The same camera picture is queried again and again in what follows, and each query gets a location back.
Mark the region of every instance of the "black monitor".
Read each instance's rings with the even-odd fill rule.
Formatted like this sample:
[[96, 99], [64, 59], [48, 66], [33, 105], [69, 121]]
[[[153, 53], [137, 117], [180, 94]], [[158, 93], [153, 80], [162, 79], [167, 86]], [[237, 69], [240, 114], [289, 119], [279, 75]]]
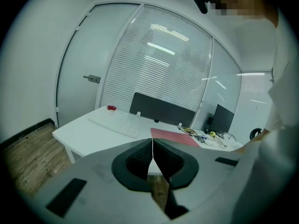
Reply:
[[210, 131], [215, 131], [217, 133], [227, 133], [229, 131], [230, 125], [232, 124], [234, 113], [217, 105], [217, 109], [210, 125]]
[[130, 113], [137, 112], [140, 112], [142, 117], [171, 125], [177, 126], [182, 123], [183, 127], [190, 127], [195, 116], [194, 111], [138, 92], [134, 94], [130, 108]]

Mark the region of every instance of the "black desk partition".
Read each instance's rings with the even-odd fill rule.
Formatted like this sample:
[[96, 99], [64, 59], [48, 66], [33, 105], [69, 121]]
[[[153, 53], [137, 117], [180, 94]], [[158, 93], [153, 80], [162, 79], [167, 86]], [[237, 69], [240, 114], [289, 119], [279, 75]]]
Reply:
[[136, 92], [130, 113], [137, 114], [137, 112], [140, 112], [142, 117], [171, 125], [182, 123], [184, 127], [189, 127], [195, 116], [194, 111]]

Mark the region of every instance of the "door handle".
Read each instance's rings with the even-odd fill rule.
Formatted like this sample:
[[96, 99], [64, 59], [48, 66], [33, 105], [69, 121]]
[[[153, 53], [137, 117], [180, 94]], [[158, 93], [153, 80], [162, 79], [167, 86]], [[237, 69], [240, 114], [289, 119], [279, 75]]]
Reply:
[[93, 75], [89, 75], [89, 76], [83, 76], [83, 78], [88, 79], [89, 81], [95, 82], [95, 83], [100, 83], [101, 77], [96, 77]]

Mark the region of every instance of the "keyboard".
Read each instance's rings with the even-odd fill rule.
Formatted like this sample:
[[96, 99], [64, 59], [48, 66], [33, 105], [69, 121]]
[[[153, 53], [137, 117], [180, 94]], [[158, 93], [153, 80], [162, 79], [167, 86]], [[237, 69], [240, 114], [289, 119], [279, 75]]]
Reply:
[[103, 128], [111, 131], [123, 134], [125, 136], [137, 139], [140, 131], [140, 125], [131, 122], [121, 117], [120, 114], [112, 111], [106, 111], [98, 117], [88, 118], [90, 122], [93, 122]]

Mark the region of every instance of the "table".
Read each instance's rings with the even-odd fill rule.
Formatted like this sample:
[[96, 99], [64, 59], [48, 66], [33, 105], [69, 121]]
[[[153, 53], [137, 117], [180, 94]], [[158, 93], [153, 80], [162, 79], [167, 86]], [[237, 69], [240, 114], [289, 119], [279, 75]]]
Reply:
[[[116, 110], [124, 119], [128, 119], [131, 122], [140, 124], [140, 132], [138, 139], [130, 138], [120, 133], [102, 128], [88, 120], [89, 117], [94, 117], [95, 115], [101, 115], [106, 112], [106, 106], [96, 109], [74, 121], [62, 126], [53, 132], [53, 136], [59, 142], [61, 142], [66, 149], [66, 152], [72, 163], [76, 161], [79, 157], [84, 157], [86, 155], [95, 153], [97, 151], [102, 151], [111, 147], [116, 147], [125, 143], [129, 143], [136, 140], [142, 140], [151, 138], [151, 128], [163, 129], [171, 132], [184, 133], [180, 131], [177, 126], [165, 124], [163, 122], [156, 123], [152, 119], [137, 117], [134, 114]], [[211, 138], [210, 135], [204, 134], [202, 131], [196, 131], [197, 134]], [[228, 147], [222, 149], [215, 142], [214, 146], [208, 146], [203, 143], [198, 142], [193, 138], [202, 148], [221, 150], [221, 151], [233, 151], [242, 147], [243, 145], [239, 142], [235, 142], [233, 138], [225, 139], [216, 137], [216, 140], [222, 141]], [[160, 174], [160, 169], [157, 167], [155, 161], [153, 160], [149, 166], [150, 174]]]

